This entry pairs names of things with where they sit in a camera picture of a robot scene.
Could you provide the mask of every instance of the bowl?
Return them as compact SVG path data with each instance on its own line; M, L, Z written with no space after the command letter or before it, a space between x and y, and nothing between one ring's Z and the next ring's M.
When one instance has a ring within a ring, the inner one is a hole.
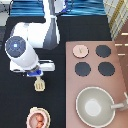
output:
M91 127L106 127L115 117L111 109L114 100L108 92L99 87L83 89L76 99L76 111L80 119Z
M41 128L48 128L50 125L50 116L48 112L44 109L37 109L34 111L30 111L30 114L27 117L27 128L37 128L37 119L36 116L41 114L43 116L43 126Z

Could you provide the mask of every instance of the black table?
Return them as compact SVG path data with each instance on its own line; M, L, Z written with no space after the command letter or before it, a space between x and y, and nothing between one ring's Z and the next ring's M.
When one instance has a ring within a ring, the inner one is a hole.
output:
M26 128L30 108L41 107L50 113L50 128L66 128L66 41L111 40L106 16L59 17L61 40L49 51L35 49L40 59L53 60L54 72L45 72L44 92L34 90L35 78L17 76L9 71L9 58L4 43L18 22L43 23L43 17L9 17L3 47L0 51L0 128Z

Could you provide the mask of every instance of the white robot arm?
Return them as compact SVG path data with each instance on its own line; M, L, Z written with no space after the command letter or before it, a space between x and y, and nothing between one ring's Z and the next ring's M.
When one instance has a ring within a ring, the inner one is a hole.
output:
M45 23L18 23L5 43L5 51L13 72L27 72L27 76L42 76L43 71L54 71L51 60L39 60L33 48L52 50L59 44L54 0L44 0Z

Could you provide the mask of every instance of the black circle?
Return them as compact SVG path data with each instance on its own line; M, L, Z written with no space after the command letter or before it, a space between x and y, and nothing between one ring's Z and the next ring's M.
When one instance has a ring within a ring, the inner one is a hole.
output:
M6 51L14 58L20 57L26 50L26 41L19 36L12 36L6 41Z
M75 65L75 72L79 76L87 76L89 75L91 68L86 62L79 62Z
M111 54L111 49L106 45L99 45L96 48L96 54L100 57L108 57Z
M115 72L114 66L109 62L100 63L98 70L103 76L112 76Z

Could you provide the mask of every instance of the black stove burner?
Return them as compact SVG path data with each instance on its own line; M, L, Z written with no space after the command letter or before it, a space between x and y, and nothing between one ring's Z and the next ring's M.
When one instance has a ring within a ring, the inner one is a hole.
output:
M112 76L115 72L114 66L109 62L100 63L98 70L103 76Z
M79 62L75 66L75 72L79 76L87 76L89 75L91 68L86 62Z
M100 57L108 57L111 54L111 49L106 45L99 45L96 48L96 54Z

